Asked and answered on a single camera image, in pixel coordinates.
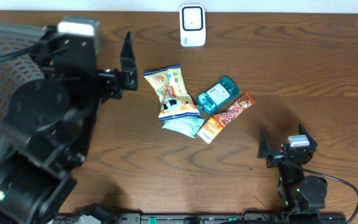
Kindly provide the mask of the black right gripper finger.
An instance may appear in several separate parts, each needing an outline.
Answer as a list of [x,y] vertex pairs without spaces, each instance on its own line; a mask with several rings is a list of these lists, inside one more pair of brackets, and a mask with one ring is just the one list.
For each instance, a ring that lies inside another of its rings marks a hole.
[[258,153],[257,153],[257,158],[258,159],[263,159],[263,158],[267,158],[270,155],[270,151],[269,151],[269,145],[266,139],[266,135],[264,130],[262,129],[260,131],[260,142],[259,142],[259,149],[258,149]]
[[309,135],[309,133],[301,123],[298,125],[298,130],[300,135],[306,136],[307,140],[310,143],[310,147],[316,148],[318,146],[318,143]]

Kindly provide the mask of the green wet wipes pack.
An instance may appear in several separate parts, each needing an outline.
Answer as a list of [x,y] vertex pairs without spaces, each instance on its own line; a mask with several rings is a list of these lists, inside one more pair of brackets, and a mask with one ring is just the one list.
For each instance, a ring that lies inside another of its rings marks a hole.
[[195,138],[203,123],[203,118],[199,118],[197,116],[185,116],[182,118],[175,118],[164,121],[162,129],[168,129],[184,134],[190,138]]

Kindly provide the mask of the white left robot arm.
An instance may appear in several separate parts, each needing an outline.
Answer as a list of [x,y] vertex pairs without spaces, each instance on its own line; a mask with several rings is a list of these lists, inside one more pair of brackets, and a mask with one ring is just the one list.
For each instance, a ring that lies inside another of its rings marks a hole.
[[0,223],[48,223],[76,185],[71,171],[87,156],[103,103],[138,87],[132,36],[121,68],[100,70],[96,37],[47,27],[33,45],[0,56],[28,55],[43,77],[23,83],[1,122]]

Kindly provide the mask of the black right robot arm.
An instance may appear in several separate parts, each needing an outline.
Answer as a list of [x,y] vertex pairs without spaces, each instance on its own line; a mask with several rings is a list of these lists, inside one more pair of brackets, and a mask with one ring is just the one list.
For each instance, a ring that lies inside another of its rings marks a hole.
[[289,136],[281,150],[269,149],[264,132],[260,134],[257,157],[266,160],[268,168],[278,168],[280,174],[279,194],[296,212],[315,212],[325,207],[328,184],[324,178],[304,174],[302,168],[312,158],[318,146],[302,124],[299,134]]

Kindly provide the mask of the small orange box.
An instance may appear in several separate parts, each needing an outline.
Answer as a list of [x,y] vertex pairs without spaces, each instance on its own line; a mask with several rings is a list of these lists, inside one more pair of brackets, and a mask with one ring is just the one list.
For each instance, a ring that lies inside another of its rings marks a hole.
[[223,130],[223,127],[213,118],[210,117],[207,122],[200,128],[197,135],[206,143],[211,144],[214,138]]

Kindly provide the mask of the large snack bag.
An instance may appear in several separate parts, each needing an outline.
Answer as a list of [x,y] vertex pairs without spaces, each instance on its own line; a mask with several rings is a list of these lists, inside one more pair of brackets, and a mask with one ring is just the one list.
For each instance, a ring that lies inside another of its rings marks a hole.
[[161,104],[159,121],[200,115],[186,90],[180,65],[145,72],[144,78],[155,90]]

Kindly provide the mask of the orange chocolate bar wrapper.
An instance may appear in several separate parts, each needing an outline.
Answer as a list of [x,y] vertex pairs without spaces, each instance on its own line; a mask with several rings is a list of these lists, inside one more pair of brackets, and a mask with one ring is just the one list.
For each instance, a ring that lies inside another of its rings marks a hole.
[[213,119],[225,128],[231,121],[236,119],[242,112],[254,105],[256,101],[251,97],[248,91],[239,97],[225,112],[213,115]]

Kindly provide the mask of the teal mouthwash bottle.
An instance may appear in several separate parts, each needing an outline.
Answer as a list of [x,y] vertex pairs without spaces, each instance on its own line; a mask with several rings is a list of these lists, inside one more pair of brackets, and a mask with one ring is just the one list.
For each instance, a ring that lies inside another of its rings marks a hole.
[[213,114],[227,101],[239,94],[239,88],[229,77],[222,77],[220,81],[208,91],[198,96],[198,110]]

